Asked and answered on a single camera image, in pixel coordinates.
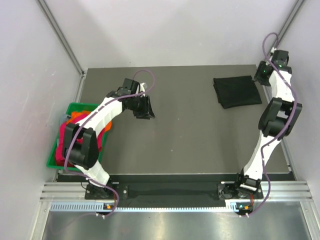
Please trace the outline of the black t shirt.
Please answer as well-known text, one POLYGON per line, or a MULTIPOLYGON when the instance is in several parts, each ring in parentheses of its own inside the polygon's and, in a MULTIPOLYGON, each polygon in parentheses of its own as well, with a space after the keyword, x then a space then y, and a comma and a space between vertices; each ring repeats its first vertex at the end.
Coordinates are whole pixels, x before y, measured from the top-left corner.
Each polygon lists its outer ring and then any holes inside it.
POLYGON ((218 103, 224 109, 262 104, 259 91, 250 75, 214 78, 213 87, 218 103))

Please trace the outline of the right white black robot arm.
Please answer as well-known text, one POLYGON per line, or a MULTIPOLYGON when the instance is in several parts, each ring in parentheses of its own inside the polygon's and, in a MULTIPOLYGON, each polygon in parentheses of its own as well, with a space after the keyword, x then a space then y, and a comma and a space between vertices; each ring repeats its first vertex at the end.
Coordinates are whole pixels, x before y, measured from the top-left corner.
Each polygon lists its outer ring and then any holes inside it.
POLYGON ((273 151, 288 136, 301 111, 302 104, 296 100, 291 86, 292 69, 288 66, 289 52, 273 48, 267 61, 261 61, 255 80, 271 88, 272 98, 259 122, 259 138, 249 162, 241 170, 233 185, 239 198, 256 194, 268 160, 273 151))

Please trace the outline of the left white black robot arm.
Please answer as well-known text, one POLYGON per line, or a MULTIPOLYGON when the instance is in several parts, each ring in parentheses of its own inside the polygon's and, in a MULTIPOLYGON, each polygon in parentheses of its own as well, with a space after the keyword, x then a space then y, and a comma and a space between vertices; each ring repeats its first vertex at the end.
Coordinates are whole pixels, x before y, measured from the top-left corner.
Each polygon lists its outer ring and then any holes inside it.
POLYGON ((126 78, 123 85, 111 91, 88 116, 68 123, 64 130, 61 153, 67 161, 84 174, 102 198, 109 198, 114 191, 110 175, 99 162, 98 137, 115 117, 130 110, 137 119, 155 118, 146 83, 126 78))

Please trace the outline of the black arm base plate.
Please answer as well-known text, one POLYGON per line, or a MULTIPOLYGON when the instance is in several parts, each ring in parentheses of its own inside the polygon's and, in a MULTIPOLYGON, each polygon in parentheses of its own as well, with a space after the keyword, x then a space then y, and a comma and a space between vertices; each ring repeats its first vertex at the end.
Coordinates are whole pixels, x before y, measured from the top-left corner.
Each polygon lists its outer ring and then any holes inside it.
POLYGON ((261 180, 240 174, 113 174, 107 186, 122 200, 140 196, 206 197, 210 200, 262 199, 261 180))

